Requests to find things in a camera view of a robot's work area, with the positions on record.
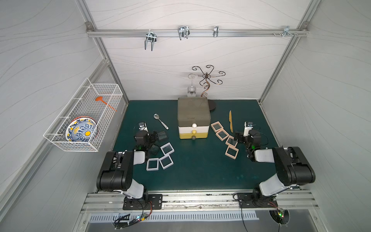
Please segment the pink brooch box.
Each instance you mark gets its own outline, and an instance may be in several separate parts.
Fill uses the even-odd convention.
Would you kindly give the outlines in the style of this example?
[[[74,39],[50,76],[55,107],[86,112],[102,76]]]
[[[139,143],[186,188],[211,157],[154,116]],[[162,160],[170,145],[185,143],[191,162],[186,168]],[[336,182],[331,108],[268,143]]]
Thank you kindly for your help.
[[[229,136],[226,140],[226,143],[225,143],[227,146],[230,146],[230,147],[236,147],[237,144],[238,144],[238,141],[235,140],[235,138],[233,136]]]
[[[212,123],[210,126],[211,126],[211,128],[213,129],[213,131],[215,133],[217,133],[218,131],[224,129],[224,127],[222,126],[222,124],[219,121],[217,121],[215,123]]]
[[[235,160],[238,156],[238,153],[239,153],[239,149],[232,147],[232,146],[227,146],[225,155]]]
[[[221,141],[224,141],[226,139],[229,138],[229,134],[224,130],[224,129],[220,129],[218,130],[215,135],[221,140]]]

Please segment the three-tier drawer organizer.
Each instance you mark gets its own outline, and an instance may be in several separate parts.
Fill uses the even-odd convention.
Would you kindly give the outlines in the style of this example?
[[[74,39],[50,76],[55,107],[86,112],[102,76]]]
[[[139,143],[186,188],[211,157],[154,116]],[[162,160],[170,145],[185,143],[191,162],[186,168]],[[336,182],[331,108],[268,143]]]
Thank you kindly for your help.
[[[208,137],[211,115],[206,97],[183,97],[177,101],[177,121],[180,139]]]

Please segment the white brooch box upper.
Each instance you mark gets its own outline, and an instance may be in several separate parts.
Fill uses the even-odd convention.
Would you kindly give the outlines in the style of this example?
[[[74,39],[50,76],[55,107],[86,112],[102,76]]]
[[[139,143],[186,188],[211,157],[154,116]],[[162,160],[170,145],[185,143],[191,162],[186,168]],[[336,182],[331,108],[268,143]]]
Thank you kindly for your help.
[[[170,155],[170,154],[175,152],[171,143],[167,143],[167,144],[161,146],[160,149],[161,149],[164,156]]]

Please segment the white brooch box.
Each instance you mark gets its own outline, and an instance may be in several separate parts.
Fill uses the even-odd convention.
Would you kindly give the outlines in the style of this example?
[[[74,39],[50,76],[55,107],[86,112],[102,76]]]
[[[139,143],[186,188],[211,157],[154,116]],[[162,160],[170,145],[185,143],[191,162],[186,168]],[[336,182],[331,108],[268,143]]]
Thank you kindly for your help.
[[[163,170],[171,167],[174,164],[170,155],[166,155],[166,156],[161,157],[159,159],[159,163],[160,163]]]
[[[149,171],[158,171],[159,170],[159,158],[150,158],[146,164],[146,170]]]
[[[170,154],[175,152],[171,143],[167,143],[167,144],[161,146],[160,149],[161,149],[164,156],[170,155]]]

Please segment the white brooch box lower left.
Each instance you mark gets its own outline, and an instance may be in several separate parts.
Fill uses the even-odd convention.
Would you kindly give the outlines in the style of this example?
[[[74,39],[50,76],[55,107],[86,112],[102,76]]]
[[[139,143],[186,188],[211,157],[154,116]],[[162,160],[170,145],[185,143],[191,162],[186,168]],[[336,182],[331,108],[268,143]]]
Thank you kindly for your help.
[[[159,170],[159,158],[150,158],[146,164],[146,170],[149,171],[158,171]]]

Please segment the metal spoon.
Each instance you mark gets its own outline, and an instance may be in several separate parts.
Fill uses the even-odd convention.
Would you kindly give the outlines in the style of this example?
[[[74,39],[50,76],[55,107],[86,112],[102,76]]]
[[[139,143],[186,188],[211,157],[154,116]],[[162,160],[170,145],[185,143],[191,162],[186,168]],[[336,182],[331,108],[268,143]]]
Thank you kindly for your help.
[[[158,114],[154,114],[154,119],[158,120],[166,130],[169,129],[169,127],[160,119]]]

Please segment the orange plastic spatula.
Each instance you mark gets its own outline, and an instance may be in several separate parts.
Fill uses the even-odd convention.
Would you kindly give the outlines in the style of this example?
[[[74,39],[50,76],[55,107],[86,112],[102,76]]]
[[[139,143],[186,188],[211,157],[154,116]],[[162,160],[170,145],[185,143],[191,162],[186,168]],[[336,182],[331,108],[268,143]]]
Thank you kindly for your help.
[[[113,108],[110,104],[108,104],[107,102],[105,102],[103,100],[103,97],[102,96],[98,96],[96,99],[95,99],[96,102],[102,102],[104,103],[105,105],[107,105],[109,108],[111,108],[112,110],[114,111],[117,111],[115,108]]]

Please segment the patterned ceramic plate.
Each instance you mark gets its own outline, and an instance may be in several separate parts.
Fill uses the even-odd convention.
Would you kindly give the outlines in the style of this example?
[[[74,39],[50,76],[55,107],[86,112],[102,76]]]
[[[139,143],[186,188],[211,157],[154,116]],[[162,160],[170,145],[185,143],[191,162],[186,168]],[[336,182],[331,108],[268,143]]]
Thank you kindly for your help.
[[[79,117],[74,119],[65,131],[68,142],[88,142],[96,133],[97,123],[90,117]]]

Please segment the clear wine glass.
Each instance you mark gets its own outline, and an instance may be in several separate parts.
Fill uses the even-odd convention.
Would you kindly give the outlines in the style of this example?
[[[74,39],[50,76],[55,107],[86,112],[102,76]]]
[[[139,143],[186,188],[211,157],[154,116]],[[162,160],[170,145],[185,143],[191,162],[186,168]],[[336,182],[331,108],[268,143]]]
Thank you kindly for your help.
[[[196,97],[197,96],[197,94],[196,94],[197,89],[194,85],[194,80],[196,79],[196,77],[197,76],[195,74],[192,74],[192,73],[190,73],[188,75],[188,78],[191,80],[191,84],[187,88],[187,96],[188,97]]]

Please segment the ornate metal cup stand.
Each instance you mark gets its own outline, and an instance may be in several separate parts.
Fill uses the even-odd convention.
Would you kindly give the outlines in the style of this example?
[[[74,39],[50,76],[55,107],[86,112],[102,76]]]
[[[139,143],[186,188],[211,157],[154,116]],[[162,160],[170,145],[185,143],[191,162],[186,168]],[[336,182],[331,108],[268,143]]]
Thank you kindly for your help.
[[[214,66],[208,64],[206,65],[205,68],[207,69],[206,71],[203,71],[202,68],[199,66],[192,67],[193,71],[200,71],[202,73],[202,80],[199,82],[199,84],[200,86],[204,88],[204,91],[201,93],[201,97],[208,97],[207,95],[211,87],[211,84],[222,85],[223,81],[219,78],[226,75],[224,71],[219,71],[218,75],[212,76],[213,71],[214,71]]]

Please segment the metal double hook left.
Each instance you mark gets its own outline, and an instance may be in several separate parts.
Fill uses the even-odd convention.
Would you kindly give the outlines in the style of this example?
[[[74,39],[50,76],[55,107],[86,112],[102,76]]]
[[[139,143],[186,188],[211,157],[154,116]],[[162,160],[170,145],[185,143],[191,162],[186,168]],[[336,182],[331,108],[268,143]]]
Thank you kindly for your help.
[[[157,35],[151,31],[149,31],[146,34],[146,39],[145,39],[145,50],[147,50],[148,45],[150,44],[151,51],[154,49],[154,44],[157,41]]]

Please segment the metal double hook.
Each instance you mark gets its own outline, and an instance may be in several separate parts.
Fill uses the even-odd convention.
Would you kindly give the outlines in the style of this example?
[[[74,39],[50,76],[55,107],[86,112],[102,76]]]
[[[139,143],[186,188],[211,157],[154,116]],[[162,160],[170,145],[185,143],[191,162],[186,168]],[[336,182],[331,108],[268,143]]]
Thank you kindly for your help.
[[[188,37],[190,35],[190,30],[189,30],[188,26],[180,26],[180,27],[178,27],[177,31],[178,31],[178,35],[179,35],[180,40],[182,40],[183,38],[188,39]]]
[[[147,50],[148,45],[150,44],[151,51],[154,49],[154,44],[157,41],[157,35],[151,31],[149,31],[146,34],[146,39],[145,39],[145,50]]]

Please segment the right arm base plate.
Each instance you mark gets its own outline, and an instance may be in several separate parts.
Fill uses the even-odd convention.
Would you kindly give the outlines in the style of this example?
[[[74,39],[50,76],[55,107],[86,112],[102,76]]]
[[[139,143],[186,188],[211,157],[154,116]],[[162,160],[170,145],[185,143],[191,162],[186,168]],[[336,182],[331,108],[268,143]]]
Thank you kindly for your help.
[[[239,204],[241,209],[252,209],[252,208],[274,208],[278,207],[278,203],[275,197],[260,196],[255,193],[236,193],[233,196]]]

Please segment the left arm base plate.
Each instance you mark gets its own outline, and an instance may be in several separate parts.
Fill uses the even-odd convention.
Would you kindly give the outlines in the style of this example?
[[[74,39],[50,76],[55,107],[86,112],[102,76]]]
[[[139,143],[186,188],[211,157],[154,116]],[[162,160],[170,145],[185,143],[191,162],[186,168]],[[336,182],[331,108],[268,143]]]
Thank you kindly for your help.
[[[123,210],[160,210],[162,209],[162,194],[144,195],[141,199],[124,198]]]

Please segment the aluminium overhead rail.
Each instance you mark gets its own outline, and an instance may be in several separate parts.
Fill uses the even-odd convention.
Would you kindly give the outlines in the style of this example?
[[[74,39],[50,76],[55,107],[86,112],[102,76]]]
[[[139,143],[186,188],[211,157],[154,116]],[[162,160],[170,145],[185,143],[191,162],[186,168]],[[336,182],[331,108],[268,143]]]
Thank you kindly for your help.
[[[213,29],[189,29],[188,38],[213,38]],[[178,38],[177,29],[161,30],[92,30],[87,32],[90,38],[145,38],[151,31],[158,38]],[[273,36],[272,33],[280,33],[283,29],[219,29],[217,38],[235,38],[235,37],[280,37]],[[310,32],[308,30],[290,29],[297,33],[297,37],[306,37]]]

